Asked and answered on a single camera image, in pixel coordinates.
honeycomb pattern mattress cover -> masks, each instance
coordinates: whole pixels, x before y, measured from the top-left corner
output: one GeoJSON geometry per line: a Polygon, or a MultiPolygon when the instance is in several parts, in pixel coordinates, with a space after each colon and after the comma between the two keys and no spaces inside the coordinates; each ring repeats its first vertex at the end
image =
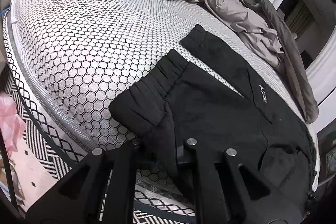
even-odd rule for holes
{"type": "MultiPolygon", "coordinates": [[[[110,150],[134,138],[111,118],[108,105],[170,49],[234,90],[179,44],[196,24],[239,53],[303,120],[273,68],[217,18],[184,0],[11,0],[9,23],[26,81],[87,151],[110,150]]],[[[317,136],[308,128],[318,151],[317,136]]]]}

black cable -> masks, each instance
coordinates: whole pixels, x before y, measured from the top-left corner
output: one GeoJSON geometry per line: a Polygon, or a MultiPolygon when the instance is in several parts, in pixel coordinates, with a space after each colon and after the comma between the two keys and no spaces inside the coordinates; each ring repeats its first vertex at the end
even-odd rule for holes
{"type": "Polygon", "coordinates": [[[7,150],[5,146],[5,142],[3,140],[2,132],[0,130],[0,152],[2,155],[2,161],[3,165],[5,167],[5,172],[6,172],[6,179],[7,179],[7,184],[8,184],[8,191],[9,191],[9,196],[10,200],[12,202],[12,205],[14,208],[19,211],[19,208],[17,206],[16,202],[16,196],[15,196],[15,191],[14,191],[14,184],[13,184],[13,178],[12,178],[12,172],[11,172],[11,165],[9,164],[8,156],[7,156],[7,150]]]}

gray-brown blanket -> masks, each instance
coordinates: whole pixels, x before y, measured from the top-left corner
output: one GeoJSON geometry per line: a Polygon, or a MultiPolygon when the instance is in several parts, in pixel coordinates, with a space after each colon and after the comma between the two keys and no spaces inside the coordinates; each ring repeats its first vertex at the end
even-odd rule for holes
{"type": "Polygon", "coordinates": [[[285,76],[306,122],[317,119],[318,105],[295,40],[269,0],[187,1],[204,3],[251,51],[285,76]]]}

black pants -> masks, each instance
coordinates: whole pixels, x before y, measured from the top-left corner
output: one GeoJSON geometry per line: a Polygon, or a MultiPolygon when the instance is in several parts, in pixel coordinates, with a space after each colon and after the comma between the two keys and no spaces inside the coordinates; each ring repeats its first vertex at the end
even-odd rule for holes
{"type": "Polygon", "coordinates": [[[239,54],[201,26],[181,44],[244,98],[171,50],[111,102],[112,117],[143,138],[173,180],[179,179],[176,147],[193,137],[215,150],[235,148],[303,208],[315,167],[305,124],[239,54]]]}

pink plastic bag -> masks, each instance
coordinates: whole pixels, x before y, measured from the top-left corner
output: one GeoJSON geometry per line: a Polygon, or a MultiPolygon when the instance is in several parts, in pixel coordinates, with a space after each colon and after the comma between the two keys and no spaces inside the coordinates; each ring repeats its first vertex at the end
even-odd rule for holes
{"type": "Polygon", "coordinates": [[[10,156],[12,152],[17,152],[17,140],[22,137],[26,123],[17,115],[13,98],[4,92],[0,93],[0,129],[10,156]]]}

